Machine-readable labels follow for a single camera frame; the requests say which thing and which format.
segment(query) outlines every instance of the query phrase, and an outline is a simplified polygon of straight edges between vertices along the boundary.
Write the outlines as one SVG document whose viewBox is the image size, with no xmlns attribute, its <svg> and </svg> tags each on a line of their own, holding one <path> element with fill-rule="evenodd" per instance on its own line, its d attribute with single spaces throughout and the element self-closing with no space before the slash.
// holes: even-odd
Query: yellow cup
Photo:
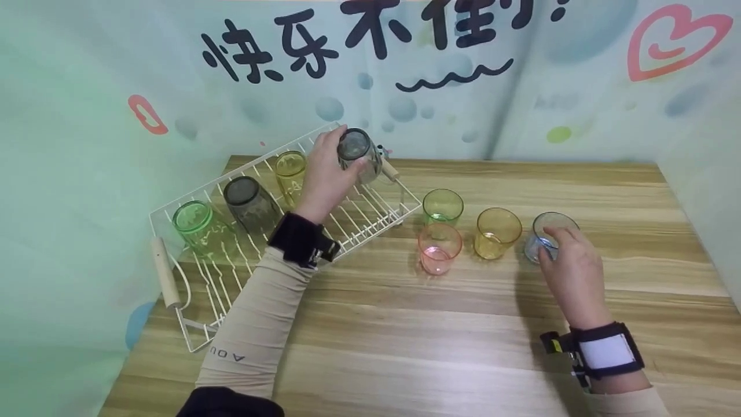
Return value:
<svg viewBox="0 0 741 417">
<path fill-rule="evenodd" d="M 486 260 L 497 259 L 521 234 L 522 223 L 512 211 L 499 207 L 487 208 L 476 221 L 473 250 Z"/>
<path fill-rule="evenodd" d="M 301 197 L 305 172 L 306 157 L 301 152 L 287 151 L 278 155 L 275 166 L 278 187 L 286 203 L 292 208 L 296 207 Z"/>
</svg>

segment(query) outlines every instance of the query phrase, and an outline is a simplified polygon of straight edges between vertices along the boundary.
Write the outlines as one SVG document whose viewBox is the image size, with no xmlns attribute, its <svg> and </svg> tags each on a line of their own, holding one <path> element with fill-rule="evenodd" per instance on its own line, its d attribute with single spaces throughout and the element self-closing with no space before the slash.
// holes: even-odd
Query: wall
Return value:
<svg viewBox="0 0 741 417">
<path fill-rule="evenodd" d="M 463 4 L 0 5 L 2 403 L 94 415 L 156 297 L 147 214 L 334 120 L 392 157 L 658 160 L 738 297 L 741 3 Z"/>
<path fill-rule="evenodd" d="M 76 5 L 56 5 L 0 6 L 8 416 L 97 414 L 159 292 L 148 213 L 225 162 L 218 147 L 144 129 L 127 99 L 150 86 L 88 47 L 105 34 L 95 19 L 70 24 Z M 147 97 L 170 116 L 157 91 Z"/>
<path fill-rule="evenodd" d="M 671 149 L 659 167 L 741 308 L 741 74 L 735 73 L 717 105 Z"/>
</svg>

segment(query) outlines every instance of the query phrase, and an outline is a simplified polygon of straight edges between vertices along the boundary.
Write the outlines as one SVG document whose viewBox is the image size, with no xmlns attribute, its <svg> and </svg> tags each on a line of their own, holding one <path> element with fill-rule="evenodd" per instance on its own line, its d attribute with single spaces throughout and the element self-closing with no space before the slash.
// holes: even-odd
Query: wooden handle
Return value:
<svg viewBox="0 0 741 417">
<path fill-rule="evenodd" d="M 399 179 L 399 172 L 394 168 L 386 158 L 383 159 L 383 165 L 381 165 L 381 172 L 391 181 L 396 182 Z"/>
<path fill-rule="evenodd" d="M 159 286 L 162 288 L 162 299 L 165 306 L 169 308 L 182 307 L 180 294 L 175 286 L 175 277 L 173 270 L 170 268 L 170 262 L 167 261 L 167 249 L 165 242 L 161 237 L 152 239 L 152 256 L 154 257 L 154 266 L 157 268 L 157 277 Z"/>
</svg>

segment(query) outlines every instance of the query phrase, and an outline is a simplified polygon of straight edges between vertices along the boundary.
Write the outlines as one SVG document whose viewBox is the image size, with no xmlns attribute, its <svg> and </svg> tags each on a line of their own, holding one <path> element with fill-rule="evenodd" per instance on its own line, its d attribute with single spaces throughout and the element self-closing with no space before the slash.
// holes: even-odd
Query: cup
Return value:
<svg viewBox="0 0 741 417">
<path fill-rule="evenodd" d="M 186 244 L 198 255 L 212 260 L 233 254 L 236 235 L 211 206 L 202 201 L 189 201 L 173 215 L 173 226 Z"/>
<path fill-rule="evenodd" d="M 350 164 L 360 158 L 368 159 L 368 164 L 358 176 L 361 184 L 372 183 L 381 174 L 383 168 L 383 159 L 371 137 L 358 128 L 347 129 L 339 138 L 337 157 L 342 169 L 347 169 Z"/>
<path fill-rule="evenodd" d="M 282 216 L 268 190 L 252 177 L 237 177 L 224 187 L 224 200 L 234 219 L 248 234 L 269 235 Z"/>
<path fill-rule="evenodd" d="M 301 197 L 301 187 L 304 184 L 306 172 L 306 157 L 298 151 L 286 151 L 276 159 L 275 173 L 278 187 L 286 203 L 296 207 Z"/>
<path fill-rule="evenodd" d="M 558 256 L 558 242 L 553 236 L 545 233 L 544 227 L 560 227 L 567 229 L 578 229 L 579 225 L 571 217 L 555 211 L 541 213 L 533 220 L 533 229 L 525 241 L 525 257 L 532 263 L 540 264 L 538 261 L 538 249 L 545 247 L 552 260 Z"/>
<path fill-rule="evenodd" d="M 446 273 L 463 247 L 460 233 L 444 223 L 431 223 L 422 230 L 417 239 L 419 262 L 431 275 Z"/>
<path fill-rule="evenodd" d="M 432 190 L 422 200 L 425 224 L 446 223 L 455 226 L 463 214 L 463 199 L 446 188 Z"/>
<path fill-rule="evenodd" d="M 487 208 L 476 220 L 473 250 L 486 260 L 497 259 L 521 234 L 522 223 L 512 211 L 499 207 Z"/>
</svg>

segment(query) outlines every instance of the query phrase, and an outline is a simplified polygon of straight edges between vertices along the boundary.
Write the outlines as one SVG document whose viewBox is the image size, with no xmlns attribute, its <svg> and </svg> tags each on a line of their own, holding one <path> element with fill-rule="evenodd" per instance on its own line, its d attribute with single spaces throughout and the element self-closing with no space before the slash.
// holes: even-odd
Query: black wrist strap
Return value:
<svg viewBox="0 0 741 417">
<path fill-rule="evenodd" d="M 588 387 L 586 377 L 602 379 L 623 375 L 645 367 L 633 336 L 624 323 L 613 322 L 596 329 L 571 328 L 559 335 L 548 332 L 540 335 L 546 353 L 568 353 L 574 375 L 582 387 Z"/>
<path fill-rule="evenodd" d="M 316 268 L 319 259 L 332 262 L 340 245 L 323 233 L 324 226 L 286 212 L 268 239 L 268 245 L 283 251 L 283 259 L 302 268 Z"/>
</svg>

